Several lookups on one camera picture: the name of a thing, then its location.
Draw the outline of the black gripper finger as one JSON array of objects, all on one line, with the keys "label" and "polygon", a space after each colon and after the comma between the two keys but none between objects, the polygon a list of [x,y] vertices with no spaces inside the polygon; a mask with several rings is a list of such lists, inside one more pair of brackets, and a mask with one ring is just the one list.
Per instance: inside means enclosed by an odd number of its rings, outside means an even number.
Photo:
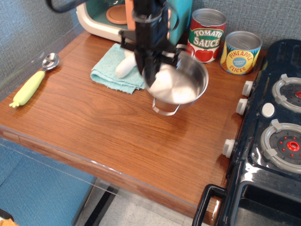
[{"label": "black gripper finger", "polygon": [[144,49],[136,49],[135,53],[135,60],[137,64],[137,68],[139,70],[140,75],[143,75],[143,70],[145,67],[145,60],[147,58],[147,54]]},{"label": "black gripper finger", "polygon": [[151,87],[155,82],[156,74],[161,67],[161,57],[148,56],[144,60],[143,77],[147,87]]}]

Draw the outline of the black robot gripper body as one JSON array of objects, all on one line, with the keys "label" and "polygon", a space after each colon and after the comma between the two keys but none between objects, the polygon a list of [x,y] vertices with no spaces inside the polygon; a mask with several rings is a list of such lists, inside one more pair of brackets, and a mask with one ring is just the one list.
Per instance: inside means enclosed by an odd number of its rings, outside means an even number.
[{"label": "black robot gripper body", "polygon": [[144,49],[147,57],[159,56],[161,63],[176,66],[180,50],[167,38],[168,22],[168,14],[160,14],[151,20],[136,21],[134,31],[119,31],[121,47],[133,52],[136,49]]}]

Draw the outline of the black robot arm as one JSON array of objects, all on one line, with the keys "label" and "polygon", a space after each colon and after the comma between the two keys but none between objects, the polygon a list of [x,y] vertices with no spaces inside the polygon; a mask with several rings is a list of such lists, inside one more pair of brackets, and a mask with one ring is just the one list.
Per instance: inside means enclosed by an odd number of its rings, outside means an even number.
[{"label": "black robot arm", "polygon": [[169,7],[166,0],[135,0],[132,11],[135,30],[119,31],[121,47],[134,52],[147,87],[155,82],[161,64],[176,66],[181,52],[167,39]]}]

